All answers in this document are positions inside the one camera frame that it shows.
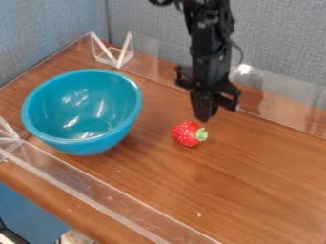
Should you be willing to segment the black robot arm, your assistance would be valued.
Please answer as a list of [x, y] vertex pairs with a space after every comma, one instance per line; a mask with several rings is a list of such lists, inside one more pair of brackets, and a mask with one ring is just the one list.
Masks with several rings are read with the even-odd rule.
[[148, 0], [155, 6], [175, 4], [191, 37], [192, 65], [176, 66], [176, 84], [190, 91], [195, 117], [207, 122], [220, 107], [235, 112], [240, 89], [230, 81], [231, 40], [235, 20], [230, 0]]

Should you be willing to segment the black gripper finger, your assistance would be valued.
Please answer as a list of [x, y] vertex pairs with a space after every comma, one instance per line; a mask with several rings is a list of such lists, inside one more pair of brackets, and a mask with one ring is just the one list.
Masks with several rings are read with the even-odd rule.
[[211, 118], [216, 114], [218, 108], [219, 108], [219, 103], [216, 97], [208, 96], [207, 97], [207, 118]]
[[207, 121], [207, 106], [202, 94], [196, 91], [190, 92], [191, 104], [195, 117], [202, 121]]

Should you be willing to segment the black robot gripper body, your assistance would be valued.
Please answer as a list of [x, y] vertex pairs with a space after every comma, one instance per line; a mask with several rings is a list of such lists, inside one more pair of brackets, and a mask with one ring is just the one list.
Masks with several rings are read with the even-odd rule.
[[207, 56], [195, 55], [191, 67], [176, 66], [176, 85], [190, 92], [199, 92], [206, 106], [207, 97], [215, 96], [219, 108], [236, 112], [242, 91], [230, 81], [230, 72], [230, 49], [222, 49]]

